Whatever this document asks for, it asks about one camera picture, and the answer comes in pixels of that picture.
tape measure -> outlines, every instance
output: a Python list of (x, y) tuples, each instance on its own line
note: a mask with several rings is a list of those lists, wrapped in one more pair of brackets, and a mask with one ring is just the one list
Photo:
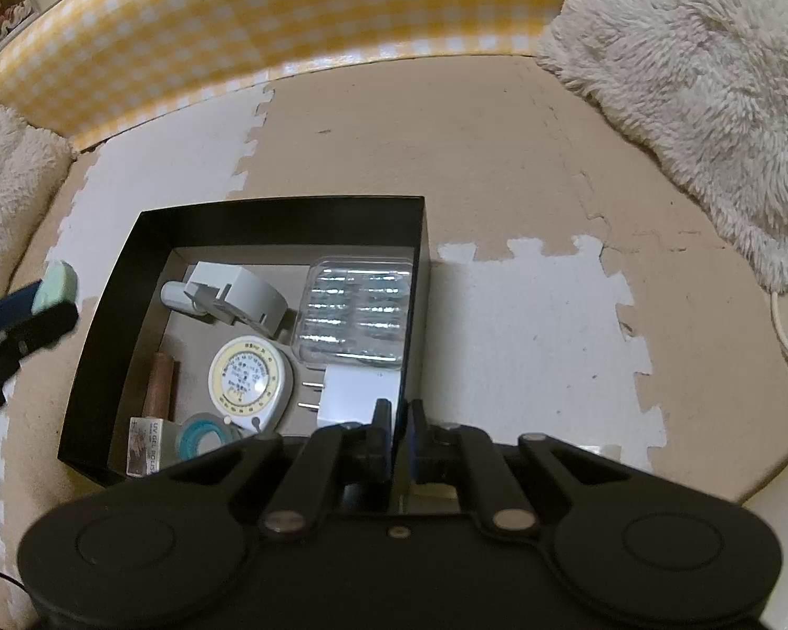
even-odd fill
[(231, 424), (226, 424), (219, 416), (210, 412), (194, 414), (181, 426), (175, 439), (175, 452), (178, 459), (186, 462), (202, 454), (240, 440), (242, 432)]
[(226, 343), (210, 365), (210, 399), (229, 421), (255, 433), (272, 431), (292, 394), (286, 355), (259, 336)]

clear plastic case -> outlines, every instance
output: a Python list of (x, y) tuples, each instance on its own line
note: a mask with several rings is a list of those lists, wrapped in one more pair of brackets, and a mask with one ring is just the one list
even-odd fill
[(292, 352), (314, 369), (328, 363), (398, 369), (411, 283), (406, 258), (321, 258), (307, 275)]

fluffy white rug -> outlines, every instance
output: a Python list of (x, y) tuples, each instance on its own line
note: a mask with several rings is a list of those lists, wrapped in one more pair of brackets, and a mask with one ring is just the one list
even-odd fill
[(72, 159), (65, 138), (0, 106), (0, 296)]
[(536, 57), (788, 289), (788, 0), (566, 0)]

round tape measure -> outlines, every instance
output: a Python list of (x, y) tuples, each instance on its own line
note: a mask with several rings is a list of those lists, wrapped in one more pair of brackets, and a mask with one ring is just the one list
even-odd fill
[(265, 338), (241, 336), (216, 353), (208, 386), (220, 414), (255, 433), (271, 431), (292, 394), (292, 366)]

yellow gingham fabric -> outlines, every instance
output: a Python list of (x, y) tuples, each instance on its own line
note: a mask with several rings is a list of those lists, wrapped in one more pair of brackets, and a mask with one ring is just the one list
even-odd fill
[(63, 0), (0, 52), (0, 103), (85, 149), (304, 71), (528, 54), (563, 0)]

